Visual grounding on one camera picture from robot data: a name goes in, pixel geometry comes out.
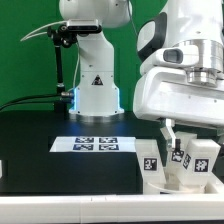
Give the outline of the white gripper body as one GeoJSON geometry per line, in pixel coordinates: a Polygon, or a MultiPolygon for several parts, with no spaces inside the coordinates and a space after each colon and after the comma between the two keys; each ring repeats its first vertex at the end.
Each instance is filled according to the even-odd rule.
{"type": "Polygon", "coordinates": [[[196,45],[162,48],[140,66],[133,112],[139,119],[173,119],[193,126],[224,126],[224,80],[215,87],[188,81],[187,69],[199,62],[196,45]]]}

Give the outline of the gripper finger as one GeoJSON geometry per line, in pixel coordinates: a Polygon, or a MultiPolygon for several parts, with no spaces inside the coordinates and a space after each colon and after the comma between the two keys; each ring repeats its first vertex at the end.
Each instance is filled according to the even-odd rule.
{"type": "Polygon", "coordinates": [[[181,140],[178,139],[173,131],[175,121],[172,119],[162,119],[160,125],[160,131],[166,140],[166,149],[168,152],[180,151],[181,140]]]}

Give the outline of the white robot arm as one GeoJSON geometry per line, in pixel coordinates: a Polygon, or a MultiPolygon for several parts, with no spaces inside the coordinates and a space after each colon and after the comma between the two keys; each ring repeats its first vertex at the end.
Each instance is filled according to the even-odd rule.
{"type": "MultiPolygon", "coordinates": [[[[167,0],[137,34],[141,60],[133,112],[139,119],[224,126],[223,0],[167,0]]],[[[65,30],[77,35],[81,80],[73,116],[120,113],[114,50],[105,28],[131,20],[128,0],[59,0],[65,30]]]]}

